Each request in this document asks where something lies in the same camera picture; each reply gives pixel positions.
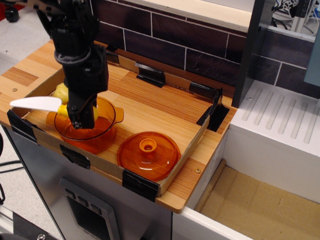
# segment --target dark brick tile wall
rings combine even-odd
[[[304,82],[306,70],[283,63],[276,86],[320,99],[320,87]]]
[[[98,41],[235,86],[246,33],[126,0],[91,4]]]
[[[277,80],[280,65],[281,63],[279,61],[261,57],[256,79],[266,84],[274,85]]]
[[[125,44],[128,52],[157,60],[161,63],[183,69],[185,48],[160,41],[132,31],[125,31]]]
[[[100,23],[100,29],[96,40],[102,43],[108,43],[109,45],[112,45],[118,49],[125,49],[125,39],[124,39],[124,30]]]
[[[235,86],[239,64],[188,49],[185,70]]]
[[[306,68],[313,43],[295,37],[267,31],[262,56]]]
[[[93,15],[107,24],[151,36],[151,13],[106,0],[92,1]]]
[[[304,82],[313,42],[268,30],[255,79],[320,98],[320,87]]]
[[[241,63],[242,52],[245,48],[245,44],[245,37],[230,34],[225,58],[236,63]]]
[[[228,34],[179,19],[152,14],[153,37],[225,57]]]

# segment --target orange pot lid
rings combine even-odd
[[[180,159],[177,144],[168,136],[145,131],[127,138],[117,153],[119,166],[150,181],[165,179]]]

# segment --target white knife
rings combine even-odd
[[[43,111],[56,112],[68,118],[67,105],[62,104],[62,100],[53,96],[31,96],[10,102],[10,106],[24,109],[37,109]]]

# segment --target orange bowl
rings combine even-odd
[[[117,133],[115,124],[123,121],[124,110],[102,97],[98,97],[96,101],[98,118],[93,129],[75,129],[69,118],[56,112],[49,112],[46,125],[54,127],[61,138],[71,145],[93,154],[102,152],[115,138]]]

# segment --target cardboard bottom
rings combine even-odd
[[[320,239],[320,204],[227,166],[200,213],[254,240]]]

